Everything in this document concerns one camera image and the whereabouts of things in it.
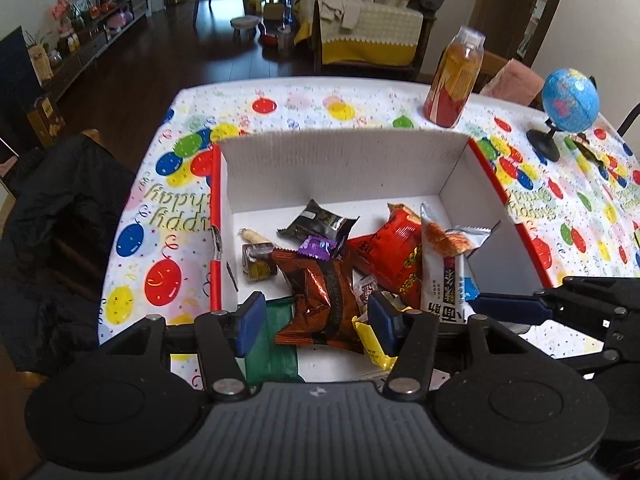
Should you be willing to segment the yellow candy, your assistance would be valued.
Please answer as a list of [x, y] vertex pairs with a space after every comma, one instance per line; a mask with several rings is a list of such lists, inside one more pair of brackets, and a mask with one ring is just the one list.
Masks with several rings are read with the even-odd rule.
[[382, 348], [382, 344], [378, 341], [374, 329], [368, 322], [363, 322], [354, 316], [352, 318], [352, 326], [360, 339], [364, 353], [369, 357], [372, 364], [377, 366], [383, 372], [390, 372], [395, 365], [396, 356], [389, 356]]

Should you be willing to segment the green snack packet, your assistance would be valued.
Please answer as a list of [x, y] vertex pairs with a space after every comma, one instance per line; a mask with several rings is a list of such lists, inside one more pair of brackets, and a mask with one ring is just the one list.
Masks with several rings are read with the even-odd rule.
[[303, 382], [298, 374], [295, 346], [277, 344], [276, 335], [292, 321], [293, 297], [268, 300], [267, 317], [252, 350], [245, 358], [245, 375], [251, 386], [264, 382]]

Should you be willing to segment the white noodle snack packet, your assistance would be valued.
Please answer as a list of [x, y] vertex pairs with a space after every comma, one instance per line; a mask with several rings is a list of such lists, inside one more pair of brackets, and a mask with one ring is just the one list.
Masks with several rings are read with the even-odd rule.
[[465, 307], [465, 260], [490, 237], [491, 229], [455, 226], [445, 229], [435, 219], [432, 208], [422, 203], [421, 309], [434, 314], [441, 323], [463, 324]]

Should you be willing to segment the red fried snack bag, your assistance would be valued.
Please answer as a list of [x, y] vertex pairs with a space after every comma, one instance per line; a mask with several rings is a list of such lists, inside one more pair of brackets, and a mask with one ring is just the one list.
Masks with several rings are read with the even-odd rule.
[[405, 204], [388, 204], [390, 216], [373, 234], [350, 238], [346, 254], [361, 273], [416, 310], [421, 307], [422, 242], [418, 215]]

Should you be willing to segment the dark brown candy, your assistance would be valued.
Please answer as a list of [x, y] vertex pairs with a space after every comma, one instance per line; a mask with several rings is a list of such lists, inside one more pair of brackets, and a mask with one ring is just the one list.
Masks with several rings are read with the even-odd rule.
[[242, 246], [242, 268], [249, 281], [268, 280], [278, 274], [278, 267], [272, 258], [273, 249], [271, 243], [250, 243]]

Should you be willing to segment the brown foil snack packet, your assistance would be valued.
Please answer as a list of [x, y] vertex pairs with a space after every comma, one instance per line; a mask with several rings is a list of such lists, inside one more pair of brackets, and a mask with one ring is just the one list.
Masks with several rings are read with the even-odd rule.
[[329, 346], [363, 354], [352, 325], [359, 308], [352, 291], [352, 263], [318, 260], [277, 248], [272, 258], [290, 285], [295, 313], [274, 341], [285, 346]]

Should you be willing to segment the cream stick snack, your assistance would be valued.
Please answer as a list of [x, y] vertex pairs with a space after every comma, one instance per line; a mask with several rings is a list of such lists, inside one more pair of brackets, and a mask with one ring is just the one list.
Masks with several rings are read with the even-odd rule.
[[252, 245], [260, 245], [260, 244], [270, 244], [272, 245], [272, 241], [267, 238], [262, 236], [262, 234], [259, 234], [258, 232], [251, 230], [251, 229], [240, 229], [239, 230], [239, 236], [242, 238], [242, 240], [244, 240], [244, 242], [246, 244], [252, 244]]

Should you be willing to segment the purple candy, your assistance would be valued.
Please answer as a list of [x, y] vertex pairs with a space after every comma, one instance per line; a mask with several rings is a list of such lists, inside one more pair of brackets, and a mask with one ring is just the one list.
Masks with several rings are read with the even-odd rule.
[[309, 235], [306, 240], [300, 244], [297, 249], [297, 253], [303, 257], [313, 258], [314, 260], [329, 261], [332, 258], [332, 254], [337, 248], [335, 240], [329, 240], [328, 238]]

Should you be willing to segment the black snack packet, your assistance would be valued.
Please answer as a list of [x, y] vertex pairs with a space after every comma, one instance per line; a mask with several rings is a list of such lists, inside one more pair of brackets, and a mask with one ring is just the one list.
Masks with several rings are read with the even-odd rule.
[[310, 200], [305, 209], [278, 235], [303, 242], [310, 236], [328, 240], [332, 244], [331, 255], [338, 254], [344, 247], [349, 233], [358, 221], [334, 214], [322, 208], [315, 200]]

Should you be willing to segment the blue snack packet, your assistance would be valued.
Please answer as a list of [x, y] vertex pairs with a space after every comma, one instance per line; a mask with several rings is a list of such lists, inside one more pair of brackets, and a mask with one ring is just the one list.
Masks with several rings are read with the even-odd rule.
[[464, 289], [464, 300], [466, 302], [470, 302], [474, 300], [480, 294], [475, 284], [474, 278], [472, 278], [472, 276], [466, 276], [463, 279], [463, 289]]

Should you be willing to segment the small pink wrapped candy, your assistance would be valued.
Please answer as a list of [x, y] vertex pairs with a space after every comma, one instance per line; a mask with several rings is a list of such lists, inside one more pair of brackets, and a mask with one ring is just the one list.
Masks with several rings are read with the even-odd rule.
[[367, 275], [354, 284], [354, 292], [358, 306], [364, 309], [368, 305], [368, 300], [372, 292], [378, 290], [378, 280], [374, 275]]

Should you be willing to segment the wooden chair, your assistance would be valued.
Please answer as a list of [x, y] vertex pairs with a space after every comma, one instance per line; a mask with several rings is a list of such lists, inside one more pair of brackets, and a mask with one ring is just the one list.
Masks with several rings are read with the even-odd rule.
[[473, 92], [480, 93], [486, 84], [506, 66], [507, 62], [507, 58], [502, 58], [499, 55], [486, 51], [473, 87]]

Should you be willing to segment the small round stool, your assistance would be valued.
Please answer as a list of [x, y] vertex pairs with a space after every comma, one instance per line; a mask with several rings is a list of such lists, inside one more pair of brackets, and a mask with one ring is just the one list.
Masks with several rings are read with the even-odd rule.
[[260, 18], [257, 15], [243, 15], [232, 18], [230, 25], [233, 29], [233, 40], [240, 42], [241, 37], [245, 34], [248, 38], [253, 39], [257, 34], [257, 26]]

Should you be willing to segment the sofa with yellow cover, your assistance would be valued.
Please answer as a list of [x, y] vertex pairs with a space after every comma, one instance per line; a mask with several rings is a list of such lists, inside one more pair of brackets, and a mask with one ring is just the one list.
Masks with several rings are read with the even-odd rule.
[[294, 44], [309, 49], [316, 72], [370, 68], [410, 80], [420, 73], [444, 1], [294, 0]]

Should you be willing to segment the tv cabinet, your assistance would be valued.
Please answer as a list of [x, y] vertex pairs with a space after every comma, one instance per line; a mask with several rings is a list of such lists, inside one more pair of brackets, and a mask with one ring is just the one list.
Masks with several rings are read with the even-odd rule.
[[68, 30], [46, 51], [52, 75], [41, 87], [57, 101], [124, 32], [149, 15], [149, 0], [105, 1], [80, 14], [85, 27]]

